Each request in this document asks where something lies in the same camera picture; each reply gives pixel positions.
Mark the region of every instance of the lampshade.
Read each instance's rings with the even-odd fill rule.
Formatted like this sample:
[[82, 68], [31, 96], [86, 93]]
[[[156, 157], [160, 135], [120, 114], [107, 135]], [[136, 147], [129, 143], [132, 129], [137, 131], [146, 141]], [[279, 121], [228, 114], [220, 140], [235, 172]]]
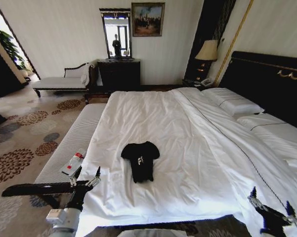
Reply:
[[216, 60], [217, 59], [217, 40], [206, 40], [195, 59]]

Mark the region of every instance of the white pillow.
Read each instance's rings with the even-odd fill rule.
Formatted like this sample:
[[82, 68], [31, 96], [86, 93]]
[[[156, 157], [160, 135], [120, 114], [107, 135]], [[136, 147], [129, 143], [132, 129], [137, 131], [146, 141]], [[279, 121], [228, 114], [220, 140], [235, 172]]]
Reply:
[[297, 163], [297, 128], [269, 114], [237, 119], [290, 166]]
[[227, 88], [211, 88], [202, 91], [202, 93], [231, 116], [234, 116], [234, 114], [261, 113], [264, 111], [259, 105]]
[[89, 66], [90, 66], [90, 63], [86, 63], [86, 65], [83, 66], [83, 68], [84, 68], [83, 74], [80, 77], [80, 81], [84, 85], [89, 84]]

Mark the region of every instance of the mirror frame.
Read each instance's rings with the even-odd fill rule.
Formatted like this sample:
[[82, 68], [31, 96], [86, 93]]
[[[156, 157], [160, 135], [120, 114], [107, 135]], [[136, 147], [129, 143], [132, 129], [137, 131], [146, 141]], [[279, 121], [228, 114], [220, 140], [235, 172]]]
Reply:
[[132, 40], [131, 40], [131, 28], [130, 28], [130, 8], [99, 8], [101, 12], [101, 18], [102, 18], [102, 25], [103, 25], [103, 31], [104, 31], [104, 37], [105, 37], [105, 44], [107, 46], [107, 53], [108, 53], [108, 58], [113, 58], [110, 56], [110, 51], [109, 51], [109, 45], [108, 45], [108, 39], [107, 39], [107, 32], [105, 29], [105, 23], [104, 23], [104, 16], [105, 15], [115, 15], [116, 16], [126, 16], [128, 17], [128, 34], [129, 34], [129, 56], [121, 57], [120, 59], [127, 59], [127, 58], [132, 58]]

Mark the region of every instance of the picture frame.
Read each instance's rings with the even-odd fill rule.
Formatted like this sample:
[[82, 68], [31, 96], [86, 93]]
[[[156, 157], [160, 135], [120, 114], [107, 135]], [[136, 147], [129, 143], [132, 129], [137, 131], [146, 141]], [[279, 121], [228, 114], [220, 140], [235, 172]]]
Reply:
[[133, 37], [162, 36], [164, 2], [132, 2]]

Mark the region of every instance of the upholstered bench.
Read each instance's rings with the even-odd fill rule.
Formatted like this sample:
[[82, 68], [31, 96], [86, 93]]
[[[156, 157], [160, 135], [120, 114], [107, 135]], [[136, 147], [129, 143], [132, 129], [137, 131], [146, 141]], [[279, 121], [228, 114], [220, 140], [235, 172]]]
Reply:
[[[73, 157], [79, 148], [87, 150], [105, 106], [106, 104], [89, 104], [84, 107], [36, 178], [35, 184], [65, 183], [70, 181], [70, 177], [61, 173], [60, 169]], [[59, 202], [52, 196], [45, 195], [40, 197], [53, 208], [59, 206]]]

